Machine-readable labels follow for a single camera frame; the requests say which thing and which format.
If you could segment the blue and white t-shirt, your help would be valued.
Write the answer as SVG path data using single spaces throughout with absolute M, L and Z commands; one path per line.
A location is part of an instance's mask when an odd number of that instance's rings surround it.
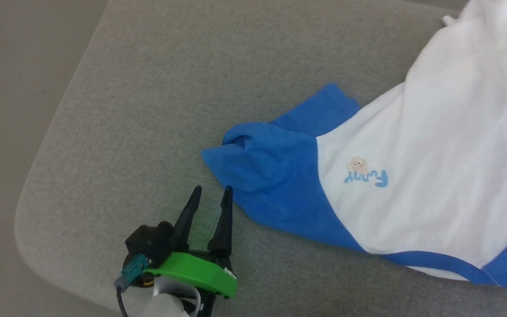
M 507 0 L 469 0 L 401 84 L 326 85 L 201 155 L 262 225 L 507 288 Z

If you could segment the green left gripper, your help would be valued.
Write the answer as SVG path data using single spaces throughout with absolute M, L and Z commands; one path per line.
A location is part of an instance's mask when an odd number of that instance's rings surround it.
M 188 238 L 201 195 L 202 187 L 197 185 L 174 225 L 175 251 L 189 250 Z M 220 208 L 217 228 L 208 243 L 211 253 L 201 253 L 199 257 L 199 254 L 173 252 L 154 269 L 155 277 L 167 277 L 226 298 L 235 297 L 237 277 L 230 259 L 233 246 L 233 188 L 230 185 L 224 189 Z

